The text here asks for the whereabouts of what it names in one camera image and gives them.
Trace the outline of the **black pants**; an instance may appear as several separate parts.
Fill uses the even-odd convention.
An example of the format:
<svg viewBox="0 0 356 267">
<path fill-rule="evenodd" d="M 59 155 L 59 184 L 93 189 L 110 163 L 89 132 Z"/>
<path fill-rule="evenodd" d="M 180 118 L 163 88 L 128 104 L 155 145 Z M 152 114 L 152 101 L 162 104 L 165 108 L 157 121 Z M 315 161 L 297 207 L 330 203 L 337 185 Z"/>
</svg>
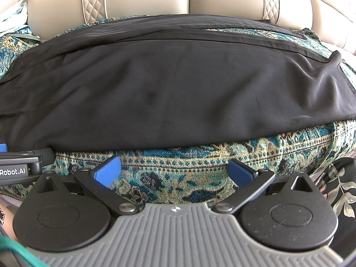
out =
<svg viewBox="0 0 356 267">
<path fill-rule="evenodd" d="M 26 50 L 1 80 L 10 151 L 241 142 L 355 118 L 342 57 L 243 34 L 287 28 L 208 14 L 79 28 Z"/>
</svg>

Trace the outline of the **teal patterned sofa throw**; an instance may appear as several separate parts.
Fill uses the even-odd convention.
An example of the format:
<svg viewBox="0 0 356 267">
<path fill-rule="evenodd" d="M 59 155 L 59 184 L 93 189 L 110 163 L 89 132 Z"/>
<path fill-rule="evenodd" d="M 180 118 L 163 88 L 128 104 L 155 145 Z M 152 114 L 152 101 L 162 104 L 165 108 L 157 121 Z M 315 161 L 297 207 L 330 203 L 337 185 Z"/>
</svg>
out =
<svg viewBox="0 0 356 267">
<path fill-rule="evenodd" d="M 296 31 L 306 39 L 266 30 L 216 29 L 293 42 L 329 57 L 336 50 L 321 42 L 308 28 Z M 24 51 L 40 45 L 40 37 L 29 26 L 1 37 L 1 79 Z M 112 188 L 136 204 L 214 202 L 226 198 L 237 186 L 227 177 L 227 161 L 241 159 L 253 169 L 268 168 L 277 175 L 304 170 L 316 173 L 338 158 L 355 151 L 355 120 L 278 134 L 242 143 L 221 143 L 166 150 L 128 150 L 109 152 L 58 152 L 44 171 L 73 174 L 83 167 L 95 167 L 117 155 L 123 172 Z"/>
</svg>

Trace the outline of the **dark floral garment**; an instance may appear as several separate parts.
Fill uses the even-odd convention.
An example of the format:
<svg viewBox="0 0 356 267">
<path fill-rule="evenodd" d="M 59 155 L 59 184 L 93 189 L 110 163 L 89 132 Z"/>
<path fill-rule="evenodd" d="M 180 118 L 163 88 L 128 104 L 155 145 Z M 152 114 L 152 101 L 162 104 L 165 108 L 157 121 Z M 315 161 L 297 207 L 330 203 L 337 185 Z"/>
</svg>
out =
<svg viewBox="0 0 356 267">
<path fill-rule="evenodd" d="M 338 217 L 330 247 L 342 257 L 355 250 L 355 158 L 332 162 L 323 172 L 322 194 Z"/>
</svg>

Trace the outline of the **light blue white cloth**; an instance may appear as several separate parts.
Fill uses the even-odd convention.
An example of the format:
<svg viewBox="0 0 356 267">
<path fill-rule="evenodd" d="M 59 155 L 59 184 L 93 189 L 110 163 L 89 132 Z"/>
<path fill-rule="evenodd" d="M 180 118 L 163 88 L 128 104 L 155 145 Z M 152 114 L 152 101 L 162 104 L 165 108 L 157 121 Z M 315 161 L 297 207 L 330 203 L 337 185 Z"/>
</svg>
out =
<svg viewBox="0 0 356 267">
<path fill-rule="evenodd" d="M 20 0 L 1 13 L 1 38 L 5 35 L 36 38 L 27 20 L 28 3 Z"/>
</svg>

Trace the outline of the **beige leather sofa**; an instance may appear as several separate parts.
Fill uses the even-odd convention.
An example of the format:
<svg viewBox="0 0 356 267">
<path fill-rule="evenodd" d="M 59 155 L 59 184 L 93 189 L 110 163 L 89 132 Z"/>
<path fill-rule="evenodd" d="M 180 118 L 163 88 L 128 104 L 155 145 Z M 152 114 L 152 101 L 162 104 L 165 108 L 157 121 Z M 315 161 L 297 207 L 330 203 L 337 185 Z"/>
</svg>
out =
<svg viewBox="0 0 356 267">
<path fill-rule="evenodd" d="M 104 18 L 188 13 L 309 28 L 321 41 L 355 53 L 355 0 L 28 0 L 28 24 L 46 40 Z"/>
</svg>

